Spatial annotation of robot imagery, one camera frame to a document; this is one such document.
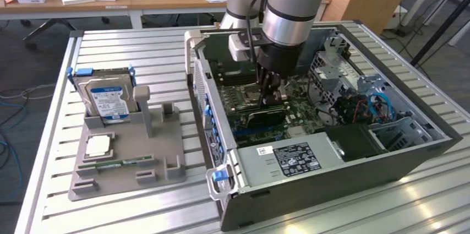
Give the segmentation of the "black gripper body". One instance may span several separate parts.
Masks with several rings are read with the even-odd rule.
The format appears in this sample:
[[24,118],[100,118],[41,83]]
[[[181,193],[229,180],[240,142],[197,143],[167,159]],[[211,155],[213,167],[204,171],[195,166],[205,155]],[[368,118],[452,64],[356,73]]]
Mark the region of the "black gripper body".
[[303,44],[295,46],[261,45],[256,63],[268,72],[287,77],[296,67],[301,51]]

